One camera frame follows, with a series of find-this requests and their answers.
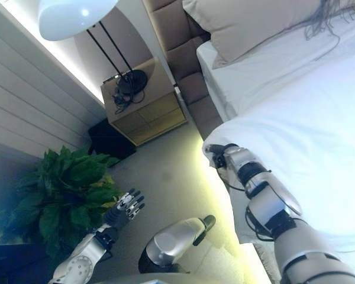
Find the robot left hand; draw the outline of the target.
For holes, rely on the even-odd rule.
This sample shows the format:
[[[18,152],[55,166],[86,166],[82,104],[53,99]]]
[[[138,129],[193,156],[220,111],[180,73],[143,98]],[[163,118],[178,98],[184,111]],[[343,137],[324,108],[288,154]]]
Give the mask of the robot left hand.
[[[141,191],[130,189],[104,214],[104,224],[121,230],[144,208],[143,200]]]

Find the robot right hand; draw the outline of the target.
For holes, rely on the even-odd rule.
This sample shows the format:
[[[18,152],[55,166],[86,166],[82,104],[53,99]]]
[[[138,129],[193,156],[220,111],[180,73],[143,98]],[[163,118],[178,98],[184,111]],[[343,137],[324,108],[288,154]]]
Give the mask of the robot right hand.
[[[208,146],[204,147],[204,153],[212,154],[210,158],[211,166],[216,169],[227,168],[227,163],[224,157],[224,153],[226,149],[238,147],[238,145],[234,143],[230,143],[227,145],[219,145],[219,144],[209,144]]]

